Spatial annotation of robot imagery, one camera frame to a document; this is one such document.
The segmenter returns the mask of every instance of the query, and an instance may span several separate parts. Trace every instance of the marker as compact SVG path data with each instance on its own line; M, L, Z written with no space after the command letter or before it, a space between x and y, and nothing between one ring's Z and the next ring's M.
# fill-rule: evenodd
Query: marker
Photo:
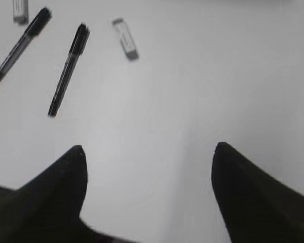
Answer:
M20 55L32 41L32 39L39 35L41 30L47 24L47 22L51 19L51 12L47 8L43 8L34 20L30 23L30 25L25 30L22 37L15 44L9 55L6 57L4 62L0 66L0 82L6 76L10 68L15 64Z
M85 24L81 24L78 27L77 33L75 34L69 55L66 59L64 69L60 81L57 85L55 95L53 97L48 116L56 116L56 113L62 103L66 88L71 79L75 65L77 64L79 56L83 53L87 39L89 37L89 30Z

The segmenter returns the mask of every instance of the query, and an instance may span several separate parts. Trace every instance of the pen clip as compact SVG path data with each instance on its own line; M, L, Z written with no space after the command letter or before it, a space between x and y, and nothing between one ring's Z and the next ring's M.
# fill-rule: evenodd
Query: pen clip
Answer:
M89 34L90 34L90 31L89 29L87 28L86 29L86 34L84 36L84 38L82 39L82 42L81 42L81 45L80 45L80 49L79 49L79 54L81 55L85 49L85 46L87 44L87 40L88 40L88 37L89 37Z

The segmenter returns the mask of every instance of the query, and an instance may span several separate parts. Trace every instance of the white eraser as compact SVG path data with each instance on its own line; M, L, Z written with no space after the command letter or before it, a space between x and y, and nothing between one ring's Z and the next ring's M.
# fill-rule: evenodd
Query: white eraser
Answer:
M13 0L14 22L28 23L28 0Z

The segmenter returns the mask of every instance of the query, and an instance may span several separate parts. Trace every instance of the white surface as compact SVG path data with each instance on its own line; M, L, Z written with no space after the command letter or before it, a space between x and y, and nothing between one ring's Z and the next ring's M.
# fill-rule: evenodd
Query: white surface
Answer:
M52 20L0 83L0 185L81 144L82 218L144 243L230 242L210 181L219 141L304 194L304 0L32 0L30 20L44 4ZM0 1L0 64L24 31L11 11ZM81 22L91 34L52 119Z

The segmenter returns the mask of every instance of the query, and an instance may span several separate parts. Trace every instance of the black pen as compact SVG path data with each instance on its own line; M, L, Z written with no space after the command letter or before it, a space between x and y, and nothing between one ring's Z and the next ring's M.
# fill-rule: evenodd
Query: black pen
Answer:
M69 55L66 59L64 69L60 81L57 85L55 95L53 97L50 109L49 116L56 116L56 113L62 103L66 88L71 79L75 65L77 64L79 56L83 53L87 39L89 37L89 30L85 24L81 24L78 27L77 33L75 34Z
M20 55L32 41L32 39L39 35L41 30L47 24L47 22L51 19L51 12L47 8L43 8L34 20L30 23L30 25L25 30L22 37L15 44L9 55L6 57L4 62L0 66L0 81L6 76L7 72L10 68L15 64Z

